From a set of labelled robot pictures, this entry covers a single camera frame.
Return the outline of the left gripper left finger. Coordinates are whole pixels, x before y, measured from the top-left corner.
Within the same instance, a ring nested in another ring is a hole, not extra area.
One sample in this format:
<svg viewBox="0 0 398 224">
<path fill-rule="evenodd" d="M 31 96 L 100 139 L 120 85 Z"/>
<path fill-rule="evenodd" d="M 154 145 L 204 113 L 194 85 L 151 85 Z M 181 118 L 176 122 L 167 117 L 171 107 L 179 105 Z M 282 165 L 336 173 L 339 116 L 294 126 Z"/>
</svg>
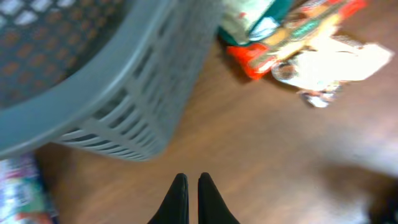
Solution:
<svg viewBox="0 0 398 224">
<path fill-rule="evenodd" d="M 159 209 L 148 224 L 189 224 L 189 199 L 187 176 L 175 176 Z"/>
</svg>

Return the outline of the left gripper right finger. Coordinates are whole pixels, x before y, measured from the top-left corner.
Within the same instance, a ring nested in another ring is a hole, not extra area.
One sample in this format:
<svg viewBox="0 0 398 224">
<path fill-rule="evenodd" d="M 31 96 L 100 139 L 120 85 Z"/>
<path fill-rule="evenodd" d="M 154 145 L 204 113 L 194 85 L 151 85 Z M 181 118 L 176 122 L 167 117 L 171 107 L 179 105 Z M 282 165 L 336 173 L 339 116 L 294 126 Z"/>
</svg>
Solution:
<svg viewBox="0 0 398 224">
<path fill-rule="evenodd" d="M 202 173 L 198 180 L 198 223 L 239 224 L 207 172 Z"/>
</svg>

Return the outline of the grey plastic shopping basket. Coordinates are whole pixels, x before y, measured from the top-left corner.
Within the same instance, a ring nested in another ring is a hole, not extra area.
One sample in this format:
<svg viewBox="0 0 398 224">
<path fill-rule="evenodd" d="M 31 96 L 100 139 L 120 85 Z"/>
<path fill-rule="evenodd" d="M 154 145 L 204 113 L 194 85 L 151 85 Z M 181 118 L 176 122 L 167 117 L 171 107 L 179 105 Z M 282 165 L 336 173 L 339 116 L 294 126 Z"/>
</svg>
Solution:
<svg viewBox="0 0 398 224">
<path fill-rule="evenodd" d="M 1 157 L 50 142 L 161 155 L 222 11 L 220 1 L 2 1 Z"/>
</svg>

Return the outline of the white Kleenex tissue multipack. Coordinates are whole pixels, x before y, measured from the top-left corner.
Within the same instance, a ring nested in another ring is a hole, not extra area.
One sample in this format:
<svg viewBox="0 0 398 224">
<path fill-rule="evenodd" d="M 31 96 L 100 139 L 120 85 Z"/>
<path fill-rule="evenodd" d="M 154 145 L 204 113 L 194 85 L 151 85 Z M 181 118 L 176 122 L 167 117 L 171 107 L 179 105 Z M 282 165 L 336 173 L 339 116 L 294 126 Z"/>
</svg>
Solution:
<svg viewBox="0 0 398 224">
<path fill-rule="evenodd" d="M 1 224 L 58 224 L 33 154 L 1 161 Z"/>
</svg>

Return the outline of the white brown snack pouch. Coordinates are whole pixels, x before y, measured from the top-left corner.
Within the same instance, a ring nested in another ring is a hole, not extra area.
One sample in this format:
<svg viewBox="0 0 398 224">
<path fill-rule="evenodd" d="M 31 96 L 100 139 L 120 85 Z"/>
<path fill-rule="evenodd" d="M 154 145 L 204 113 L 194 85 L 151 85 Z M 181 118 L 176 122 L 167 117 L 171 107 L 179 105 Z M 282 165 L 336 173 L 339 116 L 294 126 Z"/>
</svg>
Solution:
<svg viewBox="0 0 398 224">
<path fill-rule="evenodd" d="M 272 67 L 272 76 L 298 88 L 315 108 L 326 108 L 346 83 L 368 79 L 387 65 L 394 52 L 374 42 L 335 34 Z"/>
</svg>

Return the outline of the dark green food bag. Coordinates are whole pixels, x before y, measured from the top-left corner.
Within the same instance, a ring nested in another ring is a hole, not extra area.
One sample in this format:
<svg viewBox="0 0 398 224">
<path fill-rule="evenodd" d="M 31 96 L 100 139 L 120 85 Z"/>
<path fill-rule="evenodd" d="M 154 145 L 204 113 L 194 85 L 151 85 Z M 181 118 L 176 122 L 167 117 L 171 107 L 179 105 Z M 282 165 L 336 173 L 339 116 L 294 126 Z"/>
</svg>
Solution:
<svg viewBox="0 0 398 224">
<path fill-rule="evenodd" d="M 272 35 L 294 0 L 223 0 L 218 34 L 229 45 L 246 46 Z"/>
</svg>

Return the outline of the orange San Remo spaghetti pack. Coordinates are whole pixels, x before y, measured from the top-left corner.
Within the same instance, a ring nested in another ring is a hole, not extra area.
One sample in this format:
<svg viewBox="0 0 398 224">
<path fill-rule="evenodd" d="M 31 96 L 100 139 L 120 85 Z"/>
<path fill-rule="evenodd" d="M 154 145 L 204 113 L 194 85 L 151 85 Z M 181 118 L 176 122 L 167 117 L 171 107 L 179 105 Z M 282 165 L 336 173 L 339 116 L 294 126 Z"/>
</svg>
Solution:
<svg viewBox="0 0 398 224">
<path fill-rule="evenodd" d="M 292 10 L 270 37 L 245 47 L 229 46 L 226 51 L 249 78 L 259 80 L 276 63 L 328 35 L 366 5 L 365 0 L 307 1 Z"/>
</svg>

